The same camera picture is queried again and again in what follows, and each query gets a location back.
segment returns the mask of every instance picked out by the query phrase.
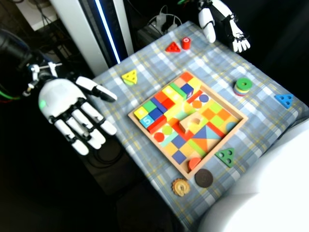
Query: purple circle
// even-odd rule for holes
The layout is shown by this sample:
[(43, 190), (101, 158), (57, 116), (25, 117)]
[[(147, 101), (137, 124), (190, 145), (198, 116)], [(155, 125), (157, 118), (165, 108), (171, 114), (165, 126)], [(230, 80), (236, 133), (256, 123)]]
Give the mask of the purple circle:
[(199, 96), (199, 100), (201, 102), (208, 102), (209, 97), (206, 94), (202, 94), (201, 96)]

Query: plaid tablecloth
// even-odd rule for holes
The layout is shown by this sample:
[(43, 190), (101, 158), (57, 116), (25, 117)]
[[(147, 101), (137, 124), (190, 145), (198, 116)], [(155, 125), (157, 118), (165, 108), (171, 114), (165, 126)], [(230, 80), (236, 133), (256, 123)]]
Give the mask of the plaid tablecloth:
[[(184, 36), (192, 40), (190, 50), (165, 52), (172, 41), (181, 47)], [(132, 69), (138, 72), (138, 83), (128, 86), (121, 75)], [(204, 168), (213, 174), (213, 184), (209, 188), (201, 188), (192, 178), (189, 180), (190, 192), (178, 197), (172, 192), (171, 183), (176, 178), (182, 178), (182, 175), (127, 114), (185, 70), (192, 72), (245, 113), (249, 120), (222, 148), (235, 148), (234, 166), (228, 168), (217, 157), (212, 157)], [(238, 97), (233, 92), (234, 82), (241, 77), (253, 82), (245, 97)], [(297, 98), (294, 98), (290, 109), (285, 109), (274, 96), (289, 93), (286, 89), (219, 42), (207, 43), (200, 28), (191, 22), (186, 22), (94, 80), (118, 96), (115, 103), (94, 97), (95, 106), (117, 127), (116, 135), (128, 154), (178, 219), (191, 231), (196, 230), (205, 211), (288, 127), (309, 117), (309, 108)]]

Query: green triangle block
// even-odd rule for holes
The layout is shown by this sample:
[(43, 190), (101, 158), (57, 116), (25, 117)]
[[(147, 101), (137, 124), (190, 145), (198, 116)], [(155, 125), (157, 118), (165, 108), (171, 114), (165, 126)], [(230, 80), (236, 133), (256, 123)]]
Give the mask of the green triangle block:
[(222, 151), (218, 151), (215, 155), (228, 167), (231, 168), (234, 165), (234, 149), (233, 148), (228, 148)]

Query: stacked rings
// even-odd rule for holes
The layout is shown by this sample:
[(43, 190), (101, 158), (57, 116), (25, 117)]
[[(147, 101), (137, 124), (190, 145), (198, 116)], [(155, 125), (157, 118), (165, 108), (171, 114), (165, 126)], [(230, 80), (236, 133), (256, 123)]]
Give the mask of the stacked rings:
[(238, 79), (236, 84), (234, 85), (234, 93), (238, 96), (245, 96), (251, 89), (252, 82), (248, 78)]
[(182, 48), (188, 50), (190, 48), (191, 40), (189, 37), (184, 37), (182, 40)]

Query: blue triangle block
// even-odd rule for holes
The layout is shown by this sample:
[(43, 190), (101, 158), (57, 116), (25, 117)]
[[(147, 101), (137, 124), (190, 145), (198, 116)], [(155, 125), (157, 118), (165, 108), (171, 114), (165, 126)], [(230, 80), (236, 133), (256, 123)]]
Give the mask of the blue triangle block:
[(281, 103), (285, 108), (289, 109), (292, 105), (293, 94), (278, 94), (275, 99)]
[(206, 139), (206, 127), (200, 129), (192, 138), (194, 139)]
[(207, 125), (206, 125), (206, 138), (207, 139), (221, 139), (221, 137), (217, 135), (216, 132), (210, 129)]

